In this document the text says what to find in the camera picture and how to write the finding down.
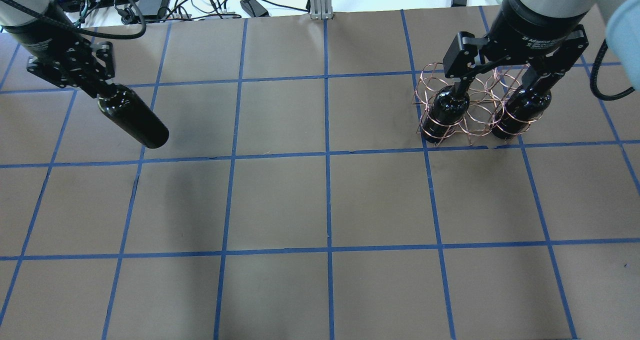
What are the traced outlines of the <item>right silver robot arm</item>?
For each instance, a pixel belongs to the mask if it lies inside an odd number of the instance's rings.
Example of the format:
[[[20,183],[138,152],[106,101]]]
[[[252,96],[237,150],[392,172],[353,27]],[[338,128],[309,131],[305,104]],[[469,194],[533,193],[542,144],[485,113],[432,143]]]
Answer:
[[[507,65],[528,65],[522,80],[525,94],[545,95],[575,64],[589,41],[582,19],[595,0],[502,0],[483,37],[467,31],[455,36],[443,58],[446,78],[441,90],[465,101],[480,75]]]

